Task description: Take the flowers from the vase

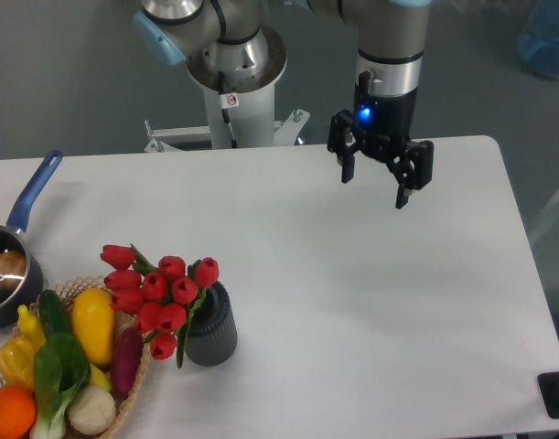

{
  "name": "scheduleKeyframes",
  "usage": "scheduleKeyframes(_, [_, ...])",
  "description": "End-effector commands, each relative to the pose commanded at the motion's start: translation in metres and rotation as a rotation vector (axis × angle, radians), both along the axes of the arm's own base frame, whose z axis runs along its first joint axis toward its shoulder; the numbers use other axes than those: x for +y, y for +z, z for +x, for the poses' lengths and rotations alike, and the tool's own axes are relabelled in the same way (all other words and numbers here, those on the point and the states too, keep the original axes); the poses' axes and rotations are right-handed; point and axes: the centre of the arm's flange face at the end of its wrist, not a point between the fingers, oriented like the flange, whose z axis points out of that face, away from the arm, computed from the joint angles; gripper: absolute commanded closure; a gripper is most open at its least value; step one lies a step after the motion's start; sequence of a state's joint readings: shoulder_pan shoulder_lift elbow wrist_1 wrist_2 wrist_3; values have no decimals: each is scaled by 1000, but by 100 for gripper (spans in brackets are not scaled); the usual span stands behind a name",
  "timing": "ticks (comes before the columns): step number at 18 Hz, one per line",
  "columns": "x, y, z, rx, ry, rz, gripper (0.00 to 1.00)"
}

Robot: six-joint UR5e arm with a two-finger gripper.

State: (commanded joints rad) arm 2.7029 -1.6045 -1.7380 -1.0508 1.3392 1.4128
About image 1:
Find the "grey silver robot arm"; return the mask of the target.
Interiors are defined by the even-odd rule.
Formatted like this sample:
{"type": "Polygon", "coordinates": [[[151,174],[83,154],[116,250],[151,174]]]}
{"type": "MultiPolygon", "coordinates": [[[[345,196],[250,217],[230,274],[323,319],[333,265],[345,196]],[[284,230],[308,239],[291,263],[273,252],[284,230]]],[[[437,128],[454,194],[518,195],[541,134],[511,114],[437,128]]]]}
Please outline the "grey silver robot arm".
{"type": "MultiPolygon", "coordinates": [[[[330,121],[328,150],[341,179],[354,175],[355,155],[382,164],[397,184],[395,205],[432,177],[434,146],[409,132],[425,48],[426,1],[306,1],[359,33],[354,105],[330,121]]],[[[144,1],[134,26],[162,62],[185,64],[203,90],[212,146],[275,145],[274,86],[285,71],[281,37],[261,19],[257,1],[144,1]]]]}

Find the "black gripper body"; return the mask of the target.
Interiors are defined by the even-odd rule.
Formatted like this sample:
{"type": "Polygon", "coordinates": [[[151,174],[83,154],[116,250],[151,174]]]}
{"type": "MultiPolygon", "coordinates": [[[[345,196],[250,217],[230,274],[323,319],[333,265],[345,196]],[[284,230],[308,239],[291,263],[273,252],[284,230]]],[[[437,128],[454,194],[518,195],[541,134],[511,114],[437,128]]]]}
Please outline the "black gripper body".
{"type": "Polygon", "coordinates": [[[361,152],[384,164],[406,158],[406,141],[414,115],[416,89],[399,96],[370,94],[371,74],[363,71],[355,85],[353,129],[361,152]]]}

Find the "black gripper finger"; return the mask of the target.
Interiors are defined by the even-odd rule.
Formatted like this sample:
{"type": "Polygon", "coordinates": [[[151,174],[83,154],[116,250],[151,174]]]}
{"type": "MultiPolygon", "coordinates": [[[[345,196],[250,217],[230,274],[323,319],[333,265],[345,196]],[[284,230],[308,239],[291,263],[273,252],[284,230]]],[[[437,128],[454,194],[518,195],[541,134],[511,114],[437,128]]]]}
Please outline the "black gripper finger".
{"type": "Polygon", "coordinates": [[[332,116],[327,149],[337,156],[343,184],[354,177],[354,155],[361,150],[361,143],[365,138],[366,132],[355,122],[352,112],[342,110],[332,116]]]}
{"type": "Polygon", "coordinates": [[[392,140],[385,164],[398,183],[395,200],[397,209],[402,209],[414,191],[421,190],[432,180],[433,162],[432,141],[392,140]]]}

